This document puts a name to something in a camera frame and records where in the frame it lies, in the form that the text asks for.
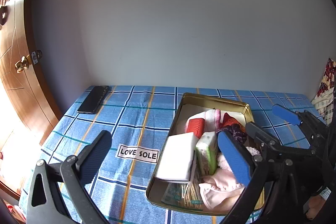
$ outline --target blue plaid tablecloth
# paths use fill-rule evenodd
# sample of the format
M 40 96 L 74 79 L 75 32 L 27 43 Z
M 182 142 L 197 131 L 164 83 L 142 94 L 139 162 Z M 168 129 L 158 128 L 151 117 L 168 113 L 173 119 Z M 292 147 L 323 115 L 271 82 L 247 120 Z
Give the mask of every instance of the blue plaid tablecloth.
M 111 132 L 112 147 L 91 184 L 85 186 L 110 223 L 214 224 L 223 219 L 180 213 L 150 204 L 145 191 L 155 165 L 115 157 L 119 144 L 161 150 L 185 92 L 248 103 L 255 122 L 287 146 L 308 148 L 309 143 L 298 126 L 272 114 L 274 104 L 294 111 L 308 110 L 323 121 L 303 94 L 162 86 L 110 86 L 96 115 L 78 114 L 78 107 L 92 88 L 88 88 L 59 121 L 42 146 L 40 159 L 47 163 L 61 162 L 69 155 L 78 155 L 101 130 Z M 24 212 L 34 168 L 32 166 L 31 174 L 21 190 L 19 205 Z M 72 218 L 81 222 L 66 188 L 61 183 L 59 186 Z M 247 223 L 256 220 L 258 214 L 253 213 Z

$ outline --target floor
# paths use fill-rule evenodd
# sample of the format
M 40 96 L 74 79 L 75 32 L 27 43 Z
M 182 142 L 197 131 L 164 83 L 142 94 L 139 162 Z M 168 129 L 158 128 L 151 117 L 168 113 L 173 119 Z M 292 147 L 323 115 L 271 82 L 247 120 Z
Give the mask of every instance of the floor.
M 20 194 L 25 174 L 38 157 L 39 140 L 21 122 L 1 82 L 0 102 L 0 180 Z

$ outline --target white wall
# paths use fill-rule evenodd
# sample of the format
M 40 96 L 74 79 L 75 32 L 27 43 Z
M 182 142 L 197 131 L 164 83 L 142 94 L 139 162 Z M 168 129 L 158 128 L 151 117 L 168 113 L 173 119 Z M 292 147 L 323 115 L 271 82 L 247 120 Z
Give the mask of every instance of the white wall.
M 336 58 L 331 0 L 34 0 L 33 9 L 63 109 L 89 84 L 313 97 Z

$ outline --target black phone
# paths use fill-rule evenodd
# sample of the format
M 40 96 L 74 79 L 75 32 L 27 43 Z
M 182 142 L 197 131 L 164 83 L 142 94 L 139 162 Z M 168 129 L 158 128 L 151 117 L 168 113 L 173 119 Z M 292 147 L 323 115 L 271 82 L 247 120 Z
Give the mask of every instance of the black phone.
M 79 106 L 77 112 L 83 114 L 95 114 L 108 88 L 108 85 L 95 86 L 85 98 L 84 102 Z

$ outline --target metal tin tray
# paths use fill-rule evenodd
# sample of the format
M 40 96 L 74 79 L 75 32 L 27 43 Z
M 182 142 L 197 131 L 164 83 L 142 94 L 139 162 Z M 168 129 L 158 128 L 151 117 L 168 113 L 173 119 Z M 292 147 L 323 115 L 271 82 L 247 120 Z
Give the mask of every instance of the metal tin tray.
M 194 106 L 194 114 L 199 113 L 201 108 L 220 109 L 220 110 L 225 110 L 225 111 L 240 112 L 244 115 L 246 123 L 254 122 L 251 108 L 249 104 L 247 103 L 228 100 L 224 98 L 213 97 L 213 96 L 206 96 L 206 95 L 193 94 L 193 93 L 184 93 L 182 96 L 181 102 L 179 104 L 178 110 L 176 111 L 172 125 L 170 127 L 168 136 L 180 134 L 179 132 L 182 132 L 181 130 L 183 130 L 181 128 L 181 125 L 185 124 L 184 120 L 186 121 L 186 119 L 188 119 L 191 116 L 189 113 L 188 116 L 186 117 L 183 111 L 181 112 L 182 107 L 184 105 Z M 244 145 L 256 147 L 254 141 L 251 138 L 248 138 Z M 154 177 L 156 168 L 153 172 L 152 178 L 146 190 L 146 197 L 148 201 L 152 203 L 153 205 L 166 208 L 166 209 L 170 209 L 173 211 L 179 211 L 179 212 L 190 213 L 190 214 L 198 214 L 198 215 L 225 216 L 229 213 L 229 211 L 226 211 L 226 212 L 200 211 L 200 210 L 193 210 L 193 209 L 188 209 L 188 208 L 180 208 L 180 207 L 177 208 L 177 207 L 162 203 L 161 199 L 164 195 L 165 190 L 168 187 L 168 182 L 156 179 Z M 261 192 L 260 197 L 255 205 L 255 210 L 260 209 L 263 205 L 264 205 L 264 189 Z

